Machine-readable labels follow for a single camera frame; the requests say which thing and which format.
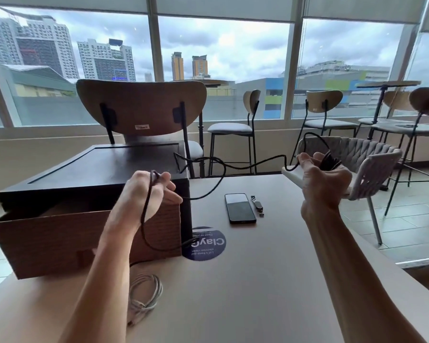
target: wristwatch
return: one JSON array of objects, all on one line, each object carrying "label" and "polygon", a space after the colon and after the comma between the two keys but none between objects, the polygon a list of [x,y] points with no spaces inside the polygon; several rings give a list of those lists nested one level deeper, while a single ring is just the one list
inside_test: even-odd
[{"label": "wristwatch", "polygon": [[264,207],[262,207],[261,202],[257,201],[256,196],[251,195],[251,201],[254,203],[254,207],[256,207],[257,212],[260,217],[264,216]]}]

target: coiled white cable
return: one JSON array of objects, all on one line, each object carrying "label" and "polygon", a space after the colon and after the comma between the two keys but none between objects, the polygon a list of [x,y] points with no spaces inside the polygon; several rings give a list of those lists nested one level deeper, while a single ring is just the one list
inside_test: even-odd
[{"label": "coiled white cable", "polygon": [[[148,302],[143,303],[133,298],[134,291],[144,282],[152,281],[155,285],[154,294]],[[141,273],[133,282],[130,283],[128,308],[133,312],[133,318],[127,323],[128,326],[133,326],[139,323],[150,311],[157,305],[157,300],[162,295],[162,283],[155,274]]]}]

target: phone screen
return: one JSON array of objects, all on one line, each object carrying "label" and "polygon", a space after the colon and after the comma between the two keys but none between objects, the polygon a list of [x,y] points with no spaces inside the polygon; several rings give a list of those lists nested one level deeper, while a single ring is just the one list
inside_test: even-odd
[{"label": "phone screen", "polygon": [[231,223],[248,224],[256,222],[256,216],[245,194],[227,194],[225,203]]}]

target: blue circular sticker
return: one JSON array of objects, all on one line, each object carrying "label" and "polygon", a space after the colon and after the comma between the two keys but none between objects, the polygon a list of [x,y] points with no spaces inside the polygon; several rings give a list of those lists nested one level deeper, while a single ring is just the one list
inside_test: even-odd
[{"label": "blue circular sticker", "polygon": [[192,233],[198,240],[183,248],[183,256],[193,261],[207,261],[220,255],[225,249],[225,236],[221,231],[197,231]]}]

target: sky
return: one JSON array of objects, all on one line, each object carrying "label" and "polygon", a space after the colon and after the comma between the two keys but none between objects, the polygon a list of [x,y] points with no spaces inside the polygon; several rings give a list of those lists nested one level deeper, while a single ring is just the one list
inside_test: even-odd
[{"label": "sky", "polygon": [[[75,60],[83,77],[77,41],[88,38],[107,43],[123,40],[132,47],[138,81],[154,75],[148,17],[65,10],[10,8],[28,14],[51,15],[69,28]],[[304,67],[329,60],[350,65],[390,68],[403,25],[307,19],[304,21],[299,64]],[[172,80],[171,55],[182,52],[185,79],[192,78],[192,56],[207,55],[213,79],[239,82],[279,77],[285,70],[293,25],[239,20],[159,16],[165,80]],[[429,82],[429,34],[420,39],[409,78]]]}]

